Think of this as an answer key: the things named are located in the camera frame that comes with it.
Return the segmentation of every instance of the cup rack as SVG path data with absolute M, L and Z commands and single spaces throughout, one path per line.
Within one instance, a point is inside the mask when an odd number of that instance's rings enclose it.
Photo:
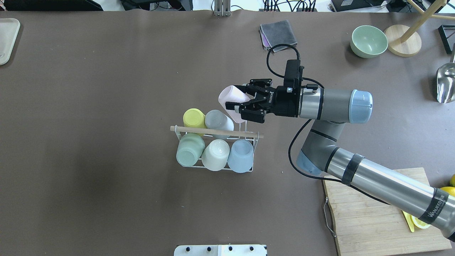
M 202 136 L 203 138 L 213 138 L 213 135 L 225 135 L 229 136 L 226 140 L 228 142 L 230 141 L 236 141 L 239 139 L 245 139 L 253 144 L 253 158 L 254 158 L 254 151 L 256 151 L 256 146 L 258 145 L 259 139 L 264 138 L 263 134 L 260 134 L 259 132 L 249 132 L 247 130 L 247 121 L 245 121 L 245 125 L 242 131 L 242 124 L 238 124 L 238 131 L 224 131 L 224 130 L 214 130 L 214 129 L 205 129 L 205 128 L 192 128 L 192 127 L 183 127 L 183 126 L 171 126 L 170 128 L 171 132 L 175 132 L 175 135 L 177 136 L 177 139 L 180 141 L 182 138 L 182 133 L 203 133 L 204 135 Z M 205 166 L 202 165 L 202 161 L 200 161 L 201 158 L 197 161 L 197 163 L 193 166 L 189 166 L 190 168 L 204 168 L 207 169 Z M 253 161 L 253 166 L 248 172 L 252 172 L 254 168 L 254 161 Z M 231 168 L 223 168 L 221 170 L 230 170 L 232 171 Z

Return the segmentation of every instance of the light blue plastic cap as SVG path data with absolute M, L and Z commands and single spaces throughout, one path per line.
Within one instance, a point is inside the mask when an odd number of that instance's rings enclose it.
M 319 168 L 317 168 L 301 150 L 298 152 L 297 166 L 303 171 L 315 176 L 319 176 L 322 173 L 322 171 L 319 170 Z
M 353 90 L 349 100 L 349 122 L 366 123 L 373 109 L 373 97 L 371 93 Z

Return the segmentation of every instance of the metal handle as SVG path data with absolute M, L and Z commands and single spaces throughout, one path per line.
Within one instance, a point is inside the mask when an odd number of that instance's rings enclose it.
M 329 197 L 325 197 L 325 203 L 324 205 L 322 206 L 322 210 L 324 211 L 324 218 L 325 218 L 325 224 L 327 226 L 327 228 L 330 230 L 330 233 L 332 233 L 333 237 L 336 238 L 337 237 L 337 233 L 335 233 L 335 231 L 333 231 L 330 227 L 329 227 L 329 221 L 327 220 L 327 214 L 325 213 L 325 206 L 329 204 Z
M 450 57 L 450 62 L 455 62 L 455 44 L 452 47 L 452 56 Z

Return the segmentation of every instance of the brown table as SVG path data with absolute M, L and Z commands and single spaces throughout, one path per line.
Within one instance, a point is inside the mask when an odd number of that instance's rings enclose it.
M 273 78 L 258 34 L 288 19 L 304 74 L 327 88 L 370 91 L 364 125 L 339 146 L 391 169 L 424 167 L 432 186 L 454 173 L 455 103 L 430 84 L 449 61 L 430 20 L 421 52 L 361 59 L 351 31 L 418 16 L 195 12 L 5 12 L 21 29 L 0 66 L 0 254 L 172 255 L 176 245 L 260 243 L 269 255 L 336 255 L 320 181 L 295 172 L 290 140 L 303 119 L 267 116 L 250 174 L 186 169 L 175 160 L 188 108 L 220 109 L 231 84 Z M 293 51 L 271 57 L 284 73 Z M 296 143 L 295 153 L 308 131 Z M 449 256 L 455 250 L 418 255 Z

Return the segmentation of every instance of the bowl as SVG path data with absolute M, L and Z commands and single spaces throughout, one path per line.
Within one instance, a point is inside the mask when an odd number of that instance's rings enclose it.
M 379 56 L 388 46 L 387 37 L 377 27 L 363 25 L 352 32 L 351 49 L 359 57 L 369 59 Z

